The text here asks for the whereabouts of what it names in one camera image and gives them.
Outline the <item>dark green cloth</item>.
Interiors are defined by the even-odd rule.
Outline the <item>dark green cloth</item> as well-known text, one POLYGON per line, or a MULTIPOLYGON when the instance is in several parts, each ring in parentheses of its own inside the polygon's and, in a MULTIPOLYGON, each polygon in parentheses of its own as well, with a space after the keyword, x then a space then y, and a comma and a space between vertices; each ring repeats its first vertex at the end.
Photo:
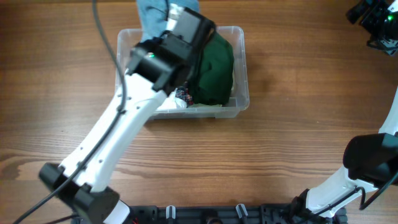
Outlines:
POLYGON ((198 70, 188 82, 194 104, 227 104, 233 88, 233 72, 233 47, 214 32, 201 54, 198 70))

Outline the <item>plaid cloth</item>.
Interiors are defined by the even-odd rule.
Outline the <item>plaid cloth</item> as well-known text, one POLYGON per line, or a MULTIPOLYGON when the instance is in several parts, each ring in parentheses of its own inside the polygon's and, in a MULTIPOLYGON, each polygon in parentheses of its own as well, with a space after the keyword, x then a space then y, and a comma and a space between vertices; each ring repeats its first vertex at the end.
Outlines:
POLYGON ((192 106, 194 104, 193 97, 189 94, 189 90, 185 87, 178 87, 176 90, 175 97, 183 100, 186 103, 186 106, 192 106))

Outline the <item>blue towel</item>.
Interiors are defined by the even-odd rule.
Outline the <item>blue towel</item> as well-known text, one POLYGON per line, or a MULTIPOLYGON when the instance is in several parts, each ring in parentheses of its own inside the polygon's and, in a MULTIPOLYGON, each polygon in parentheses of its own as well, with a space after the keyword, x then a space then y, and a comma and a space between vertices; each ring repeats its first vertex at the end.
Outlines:
POLYGON ((142 27, 141 42, 159 37, 166 30, 171 4, 200 11, 198 0, 137 0, 136 4, 142 27))

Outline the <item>white cloth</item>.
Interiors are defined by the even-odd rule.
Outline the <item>white cloth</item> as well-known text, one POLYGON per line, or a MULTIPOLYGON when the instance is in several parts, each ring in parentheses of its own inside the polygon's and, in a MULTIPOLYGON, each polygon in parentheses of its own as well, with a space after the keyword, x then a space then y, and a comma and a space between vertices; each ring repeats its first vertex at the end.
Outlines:
POLYGON ((185 109, 186 107, 187 103, 176 97, 176 91, 173 91, 169 97, 165 99, 162 105, 158 107, 158 110, 179 110, 185 109))

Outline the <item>clear plastic storage container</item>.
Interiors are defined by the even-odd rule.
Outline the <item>clear plastic storage container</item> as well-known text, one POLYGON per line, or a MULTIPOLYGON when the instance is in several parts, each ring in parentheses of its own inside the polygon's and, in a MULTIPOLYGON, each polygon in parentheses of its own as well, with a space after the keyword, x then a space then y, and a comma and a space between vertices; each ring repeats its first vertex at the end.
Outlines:
MULTIPOLYGON (((217 32, 233 47, 233 89, 227 104, 222 107, 188 107, 177 110, 158 110, 151 119, 234 118, 249 106, 249 88, 246 66, 244 31, 238 26, 219 26, 217 32)), ((129 51, 142 37, 141 29, 123 29, 118 34, 117 58, 126 67, 129 51)))

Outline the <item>cream cloth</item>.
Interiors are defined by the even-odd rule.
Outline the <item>cream cloth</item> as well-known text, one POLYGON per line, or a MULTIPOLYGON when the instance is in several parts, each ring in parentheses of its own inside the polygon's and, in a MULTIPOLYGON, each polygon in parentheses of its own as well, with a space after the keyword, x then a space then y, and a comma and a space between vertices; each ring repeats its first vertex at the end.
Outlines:
POLYGON ((208 70, 199 72, 188 83, 194 105, 220 107, 229 101, 234 87, 233 71, 208 70))

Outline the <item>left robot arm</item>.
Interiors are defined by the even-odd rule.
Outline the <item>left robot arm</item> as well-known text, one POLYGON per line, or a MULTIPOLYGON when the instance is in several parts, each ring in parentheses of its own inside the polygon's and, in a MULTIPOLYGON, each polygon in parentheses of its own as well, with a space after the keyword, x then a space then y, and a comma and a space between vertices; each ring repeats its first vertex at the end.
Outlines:
POLYGON ((193 73, 215 23, 183 8, 171 30, 139 42, 119 73, 120 87, 83 142, 39 178, 87 223, 124 223, 130 209, 109 187, 124 151, 171 92, 193 73))

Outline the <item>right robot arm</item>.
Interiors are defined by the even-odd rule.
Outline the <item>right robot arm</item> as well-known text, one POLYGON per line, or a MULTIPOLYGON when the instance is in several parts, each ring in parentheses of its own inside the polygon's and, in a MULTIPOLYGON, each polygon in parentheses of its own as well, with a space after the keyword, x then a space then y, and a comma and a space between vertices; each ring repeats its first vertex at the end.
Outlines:
MULTIPOLYGON (((346 13, 370 33, 366 45, 388 55, 397 53, 397 1, 363 0, 346 13)), ((345 205, 360 198, 364 210, 386 189, 397 185, 397 100, 377 134, 354 137, 343 165, 317 187, 307 189, 283 211, 287 223, 338 223, 345 205)))

